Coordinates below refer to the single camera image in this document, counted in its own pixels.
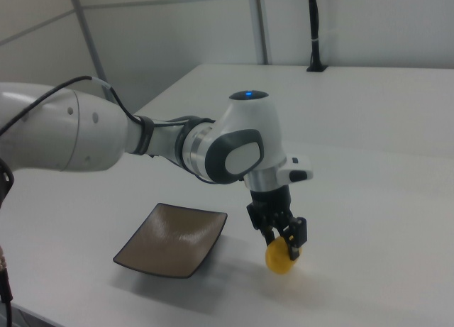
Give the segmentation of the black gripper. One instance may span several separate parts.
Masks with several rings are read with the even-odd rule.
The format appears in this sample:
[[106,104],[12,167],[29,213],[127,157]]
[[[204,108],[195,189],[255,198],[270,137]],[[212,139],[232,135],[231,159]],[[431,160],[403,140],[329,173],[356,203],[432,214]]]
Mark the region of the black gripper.
[[307,241],[307,222],[303,217],[292,218],[289,186],[268,192],[250,192],[252,202],[247,206],[253,228],[259,230],[266,246],[275,240],[273,228],[283,231],[289,259],[296,261],[300,248]]

